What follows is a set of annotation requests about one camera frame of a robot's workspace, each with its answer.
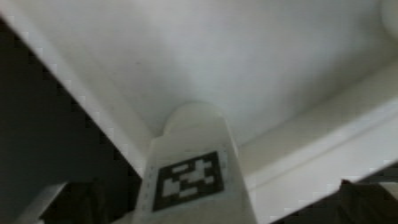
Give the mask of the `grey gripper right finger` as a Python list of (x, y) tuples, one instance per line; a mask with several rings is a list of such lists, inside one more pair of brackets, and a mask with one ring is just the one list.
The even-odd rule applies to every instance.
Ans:
[(278, 224), (398, 224), (398, 182), (344, 181), (337, 194)]

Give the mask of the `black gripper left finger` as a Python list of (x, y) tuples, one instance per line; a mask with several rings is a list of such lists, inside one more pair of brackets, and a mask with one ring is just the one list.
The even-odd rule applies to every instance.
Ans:
[(45, 187), (13, 224), (113, 224), (123, 216), (100, 180), (61, 182)]

